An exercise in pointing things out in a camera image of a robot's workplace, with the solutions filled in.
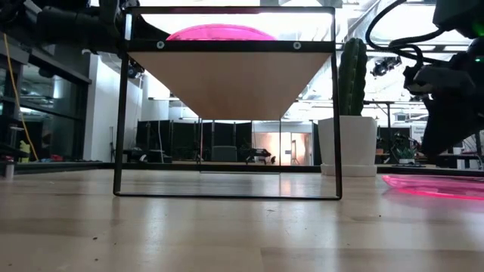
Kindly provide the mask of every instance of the pink disc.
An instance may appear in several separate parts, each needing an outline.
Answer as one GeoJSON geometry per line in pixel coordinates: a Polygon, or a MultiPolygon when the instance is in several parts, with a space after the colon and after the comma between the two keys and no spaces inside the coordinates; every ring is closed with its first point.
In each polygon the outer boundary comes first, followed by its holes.
{"type": "Polygon", "coordinates": [[[402,193],[484,200],[484,178],[384,175],[383,180],[402,193]]]}
{"type": "Polygon", "coordinates": [[[167,41],[275,41],[276,38],[267,33],[248,26],[228,24],[208,24],[192,26],[173,33],[167,41]]]}

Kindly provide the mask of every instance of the potted cactus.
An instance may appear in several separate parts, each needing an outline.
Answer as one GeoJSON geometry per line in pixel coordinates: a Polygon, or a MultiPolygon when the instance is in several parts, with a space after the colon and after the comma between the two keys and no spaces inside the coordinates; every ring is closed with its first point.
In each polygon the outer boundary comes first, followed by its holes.
{"type": "MultiPolygon", "coordinates": [[[[343,176],[371,177],[377,174],[374,164],[377,148],[377,122],[363,117],[365,99],[366,45],[350,39],[343,47],[338,72],[340,98],[341,159],[343,176]]],[[[333,118],[318,122],[321,147],[321,172],[335,175],[333,118]]]]}

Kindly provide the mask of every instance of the pink inflatable ball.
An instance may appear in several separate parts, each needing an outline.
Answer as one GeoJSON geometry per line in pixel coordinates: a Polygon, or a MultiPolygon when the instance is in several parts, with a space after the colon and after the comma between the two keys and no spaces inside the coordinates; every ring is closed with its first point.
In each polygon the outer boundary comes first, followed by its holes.
{"type": "Polygon", "coordinates": [[[173,33],[167,41],[275,41],[267,33],[248,26],[208,24],[192,26],[173,33]]]}

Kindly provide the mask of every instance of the white planter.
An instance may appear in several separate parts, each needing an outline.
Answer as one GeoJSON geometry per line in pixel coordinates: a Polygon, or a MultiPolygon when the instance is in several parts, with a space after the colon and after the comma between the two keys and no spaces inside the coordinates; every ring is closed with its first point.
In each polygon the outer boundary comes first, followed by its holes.
{"type": "MultiPolygon", "coordinates": [[[[341,116],[341,161],[343,177],[377,175],[377,122],[371,117],[341,116]]],[[[318,122],[321,173],[335,175],[333,118],[318,122]]]]}
{"type": "Polygon", "coordinates": [[[399,159],[399,164],[415,163],[415,159],[399,159]]]}

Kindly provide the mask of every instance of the yellow cable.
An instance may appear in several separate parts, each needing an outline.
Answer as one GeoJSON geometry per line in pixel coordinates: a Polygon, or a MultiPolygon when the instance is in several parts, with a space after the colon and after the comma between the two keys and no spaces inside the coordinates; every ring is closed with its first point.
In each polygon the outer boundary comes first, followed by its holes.
{"type": "Polygon", "coordinates": [[[8,62],[8,69],[10,70],[10,79],[12,81],[12,86],[14,87],[15,102],[17,102],[17,107],[18,107],[18,111],[20,113],[20,118],[22,119],[23,129],[25,130],[25,135],[27,136],[27,140],[29,141],[30,147],[32,148],[33,155],[36,158],[36,161],[38,161],[39,158],[37,156],[36,149],[33,146],[32,141],[30,140],[29,130],[27,129],[27,126],[25,125],[25,119],[23,119],[23,113],[20,110],[20,98],[18,97],[17,86],[15,85],[14,70],[12,69],[12,61],[10,59],[10,50],[8,49],[7,34],[5,34],[5,33],[3,34],[3,39],[4,39],[4,42],[5,42],[5,50],[7,51],[7,62],[8,62]]]}

